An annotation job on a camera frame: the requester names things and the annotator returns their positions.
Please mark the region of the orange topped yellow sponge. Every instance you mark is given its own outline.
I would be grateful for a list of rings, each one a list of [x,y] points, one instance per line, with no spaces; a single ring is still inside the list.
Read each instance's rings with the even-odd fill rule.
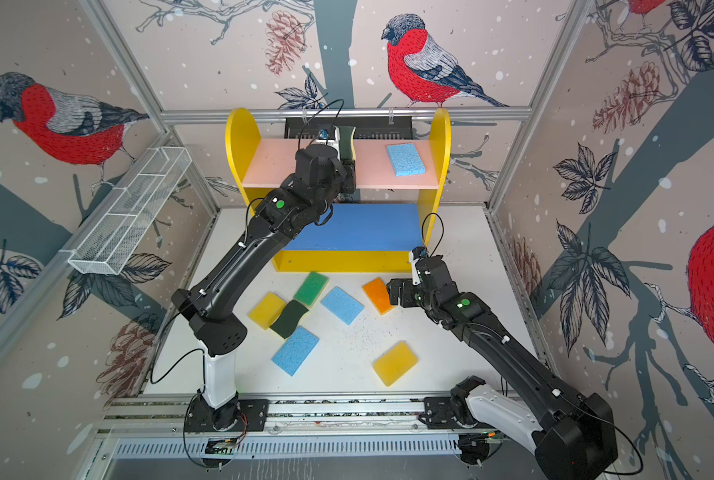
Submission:
[[[387,286],[380,277],[364,284],[362,290],[381,316],[394,308],[394,305],[390,303]]]

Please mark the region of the dark green scrub sponge front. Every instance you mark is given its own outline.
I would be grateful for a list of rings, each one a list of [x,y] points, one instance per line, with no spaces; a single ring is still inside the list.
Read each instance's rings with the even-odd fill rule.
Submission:
[[[339,136],[339,158],[343,161],[354,161],[356,158],[354,147],[354,126],[339,126],[337,128]]]

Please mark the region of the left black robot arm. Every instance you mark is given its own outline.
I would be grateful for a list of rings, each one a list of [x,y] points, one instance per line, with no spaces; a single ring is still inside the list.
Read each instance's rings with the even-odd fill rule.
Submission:
[[[234,314],[244,291],[266,264],[307,226],[327,223],[341,194],[356,189],[352,155],[335,146],[312,143],[295,154],[295,170],[280,187],[258,202],[244,232],[221,261],[191,289],[179,289],[172,301],[205,352],[201,400],[227,428],[238,401],[234,352],[247,327]]]

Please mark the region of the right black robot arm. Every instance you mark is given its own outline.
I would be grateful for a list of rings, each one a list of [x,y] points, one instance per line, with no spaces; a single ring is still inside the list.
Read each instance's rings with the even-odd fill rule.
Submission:
[[[595,479],[618,458],[609,404],[585,396],[531,355],[472,292],[461,292],[442,256],[423,247],[409,254],[412,276],[392,279],[390,302],[420,308],[483,357],[519,396],[512,400],[470,376],[451,391],[462,427],[487,424],[532,453],[548,479]]]

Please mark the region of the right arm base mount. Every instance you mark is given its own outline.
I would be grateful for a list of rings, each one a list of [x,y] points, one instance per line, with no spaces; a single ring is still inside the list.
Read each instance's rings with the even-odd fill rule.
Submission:
[[[463,401],[450,395],[425,397],[417,419],[431,430],[493,429],[492,425],[475,420]]]

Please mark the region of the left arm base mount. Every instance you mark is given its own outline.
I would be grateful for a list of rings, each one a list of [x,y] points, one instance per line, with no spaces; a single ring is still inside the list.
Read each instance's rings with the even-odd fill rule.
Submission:
[[[236,394],[222,407],[213,408],[201,393],[197,393],[187,408],[184,432],[261,432],[269,405],[267,399],[241,398]]]

